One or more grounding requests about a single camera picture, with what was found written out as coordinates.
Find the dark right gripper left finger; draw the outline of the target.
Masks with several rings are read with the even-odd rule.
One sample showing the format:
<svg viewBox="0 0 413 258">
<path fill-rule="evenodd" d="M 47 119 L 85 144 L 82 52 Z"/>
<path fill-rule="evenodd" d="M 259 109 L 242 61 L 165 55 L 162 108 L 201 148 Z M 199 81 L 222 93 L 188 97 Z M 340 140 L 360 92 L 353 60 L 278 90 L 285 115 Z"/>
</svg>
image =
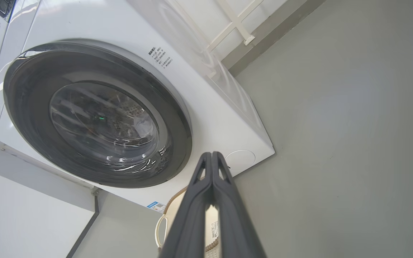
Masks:
<svg viewBox="0 0 413 258">
<path fill-rule="evenodd" d="M 203 153 L 165 240 L 159 258 L 203 258 L 205 213 L 212 202 L 212 154 Z"/>
</svg>

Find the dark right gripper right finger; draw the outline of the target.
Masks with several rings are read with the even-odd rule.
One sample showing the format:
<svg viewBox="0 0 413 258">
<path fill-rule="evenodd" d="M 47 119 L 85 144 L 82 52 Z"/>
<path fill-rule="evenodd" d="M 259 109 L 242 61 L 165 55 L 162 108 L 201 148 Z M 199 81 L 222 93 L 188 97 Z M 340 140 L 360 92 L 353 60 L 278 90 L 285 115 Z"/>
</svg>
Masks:
<svg viewBox="0 0 413 258">
<path fill-rule="evenodd" d="M 223 258 L 265 258 L 251 218 L 220 152 L 212 153 L 213 196 Z"/>
</svg>

